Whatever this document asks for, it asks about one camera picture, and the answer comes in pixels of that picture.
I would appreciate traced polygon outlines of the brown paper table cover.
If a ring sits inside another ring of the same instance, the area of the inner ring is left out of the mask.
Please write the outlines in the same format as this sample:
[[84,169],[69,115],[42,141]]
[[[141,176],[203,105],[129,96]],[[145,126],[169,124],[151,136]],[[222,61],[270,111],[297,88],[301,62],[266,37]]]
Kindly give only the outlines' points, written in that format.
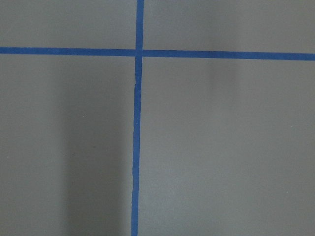
[[312,0],[3,0],[3,236],[312,236]]

